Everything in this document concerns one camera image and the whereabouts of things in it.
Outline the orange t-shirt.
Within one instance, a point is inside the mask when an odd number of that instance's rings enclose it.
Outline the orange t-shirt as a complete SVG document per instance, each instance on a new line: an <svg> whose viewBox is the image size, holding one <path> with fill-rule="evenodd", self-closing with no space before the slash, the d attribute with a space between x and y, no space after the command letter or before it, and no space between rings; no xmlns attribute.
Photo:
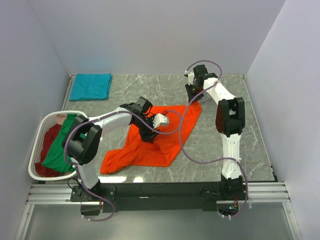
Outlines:
<svg viewBox="0 0 320 240"><path fill-rule="evenodd" d="M182 116L186 107L186 105L153 106L151 112L159 114L165 111L175 111ZM194 102L189 107L181 130L183 145L196 126L201 113L202 107L200 103ZM160 127L160 132L172 132L180 125L180 119L176 113L168 112L167 116L169 118L169 125ZM110 150L106 153L100 167L100 173L107 175L129 166L169 167L180 151L181 145L178 132L170 135L159 134L152 143L142 142L138 128L131 125L124 147Z"/></svg>

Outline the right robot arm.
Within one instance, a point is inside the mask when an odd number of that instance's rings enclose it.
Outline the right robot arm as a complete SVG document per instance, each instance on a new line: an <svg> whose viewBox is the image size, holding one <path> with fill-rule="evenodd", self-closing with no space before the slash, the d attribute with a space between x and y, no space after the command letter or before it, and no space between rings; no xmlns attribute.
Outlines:
<svg viewBox="0 0 320 240"><path fill-rule="evenodd" d="M245 190L240 163L240 141L245 128L245 101L230 93L215 73L209 73L204 64L197 65L193 71L188 69L185 85L188 100L199 101L204 92L217 104L215 127L222 139L223 167L219 193L226 200L232 199Z"/></svg>

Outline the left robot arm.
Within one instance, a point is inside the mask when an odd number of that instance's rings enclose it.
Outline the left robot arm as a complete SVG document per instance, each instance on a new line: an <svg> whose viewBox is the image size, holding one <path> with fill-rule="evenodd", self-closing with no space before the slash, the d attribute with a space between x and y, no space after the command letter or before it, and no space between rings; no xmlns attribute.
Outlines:
<svg viewBox="0 0 320 240"><path fill-rule="evenodd" d="M88 201L94 201L100 195L101 182L91 161L97 154L102 135L134 125L143 142L153 142L160 133L158 128L168 124L169 120L161 113L149 113L152 107L152 103L141 96L136 102L124 103L106 114L75 118L62 142L63 157L75 168L83 187L82 195Z"/></svg>

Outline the black base beam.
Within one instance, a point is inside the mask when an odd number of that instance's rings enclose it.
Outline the black base beam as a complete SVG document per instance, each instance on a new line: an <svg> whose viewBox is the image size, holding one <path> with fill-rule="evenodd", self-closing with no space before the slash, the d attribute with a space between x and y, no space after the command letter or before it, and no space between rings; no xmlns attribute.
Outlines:
<svg viewBox="0 0 320 240"><path fill-rule="evenodd" d="M98 215L113 211L203 210L217 211L219 201L237 203L247 198L246 186L220 182L102 183L89 194L73 186L70 201L81 212Z"/></svg>

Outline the folded teal t-shirt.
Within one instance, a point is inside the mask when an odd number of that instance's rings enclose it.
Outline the folded teal t-shirt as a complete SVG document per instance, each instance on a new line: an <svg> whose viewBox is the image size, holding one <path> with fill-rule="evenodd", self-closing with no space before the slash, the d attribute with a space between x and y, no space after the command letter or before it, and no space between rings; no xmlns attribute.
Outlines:
<svg viewBox="0 0 320 240"><path fill-rule="evenodd" d="M70 92L70 101L107 100L112 84L111 73L84 74L75 76Z"/></svg>

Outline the beige garment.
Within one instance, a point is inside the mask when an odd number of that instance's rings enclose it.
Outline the beige garment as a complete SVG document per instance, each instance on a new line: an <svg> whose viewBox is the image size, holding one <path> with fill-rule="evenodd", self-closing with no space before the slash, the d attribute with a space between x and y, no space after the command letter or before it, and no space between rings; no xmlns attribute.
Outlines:
<svg viewBox="0 0 320 240"><path fill-rule="evenodd" d="M58 125L63 125L64 121L67 119L67 115L66 114L56 114L55 115L55 122L58 124Z"/></svg>

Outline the dark red t-shirt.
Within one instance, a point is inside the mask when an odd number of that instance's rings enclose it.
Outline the dark red t-shirt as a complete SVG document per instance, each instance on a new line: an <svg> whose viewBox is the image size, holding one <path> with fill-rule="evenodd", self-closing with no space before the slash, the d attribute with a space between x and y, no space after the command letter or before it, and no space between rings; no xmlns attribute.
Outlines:
<svg viewBox="0 0 320 240"><path fill-rule="evenodd" d="M55 124L44 135L40 161L34 164L36 172L41 177L58 177L65 166L62 163L64 159L61 143L56 141L61 127L62 125Z"/></svg>

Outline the white laundry basket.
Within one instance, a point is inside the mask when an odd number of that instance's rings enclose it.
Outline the white laundry basket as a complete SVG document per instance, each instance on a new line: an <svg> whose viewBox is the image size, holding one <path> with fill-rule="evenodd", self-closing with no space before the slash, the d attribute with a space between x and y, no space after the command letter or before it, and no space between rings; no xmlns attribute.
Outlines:
<svg viewBox="0 0 320 240"><path fill-rule="evenodd" d="M59 176L42 176L39 174L39 172L36 170L36 164L40 163L41 161L41 152L43 150L43 142L45 138L45 133L49 130L49 128L53 127L56 122L56 115L67 115L67 114L77 114L82 115L85 118L88 116L79 110L62 110L62 111L55 111L48 115L46 115L42 121L40 122L37 135L33 144L29 164L28 164L28 173L29 175L37 181L62 181L67 180L69 178L73 178L76 176L76 171L70 172L69 174L63 173Z"/></svg>

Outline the aluminium frame rail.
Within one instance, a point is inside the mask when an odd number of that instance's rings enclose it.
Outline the aluminium frame rail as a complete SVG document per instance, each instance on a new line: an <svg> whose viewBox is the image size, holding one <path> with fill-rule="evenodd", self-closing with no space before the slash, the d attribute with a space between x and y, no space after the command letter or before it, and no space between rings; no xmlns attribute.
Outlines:
<svg viewBox="0 0 320 240"><path fill-rule="evenodd" d="M214 202L232 202L245 199L256 203L289 202L287 188L282 182L251 182L233 198L225 199L213 182L194 183L106 183L101 196L115 203L121 199L196 199ZM97 204L101 198L92 196L77 185L34 184L27 197L27 204Z"/></svg>

